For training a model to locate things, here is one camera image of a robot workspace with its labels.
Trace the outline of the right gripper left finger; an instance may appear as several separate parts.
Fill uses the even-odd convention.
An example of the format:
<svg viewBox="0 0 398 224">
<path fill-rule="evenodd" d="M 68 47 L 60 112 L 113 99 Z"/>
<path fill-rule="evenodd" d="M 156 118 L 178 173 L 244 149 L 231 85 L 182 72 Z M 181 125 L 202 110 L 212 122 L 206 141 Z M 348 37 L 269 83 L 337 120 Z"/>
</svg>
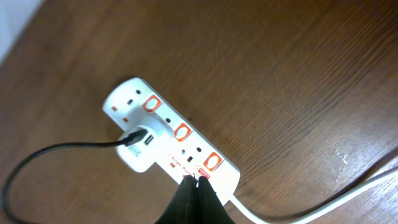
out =
<svg viewBox="0 0 398 224">
<path fill-rule="evenodd" d="M 197 223 L 197 180 L 186 175 L 178 186 L 167 208 L 156 224 L 194 224 Z"/>
</svg>

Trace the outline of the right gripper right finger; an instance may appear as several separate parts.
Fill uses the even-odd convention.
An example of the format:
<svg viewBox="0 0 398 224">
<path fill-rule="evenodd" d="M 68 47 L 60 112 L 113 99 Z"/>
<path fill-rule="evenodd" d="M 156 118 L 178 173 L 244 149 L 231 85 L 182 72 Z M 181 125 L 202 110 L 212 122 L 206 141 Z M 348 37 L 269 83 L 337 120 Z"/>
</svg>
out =
<svg viewBox="0 0 398 224">
<path fill-rule="evenodd" d="M 198 208 L 202 224 L 234 224 L 206 177 L 198 179 Z"/>
</svg>

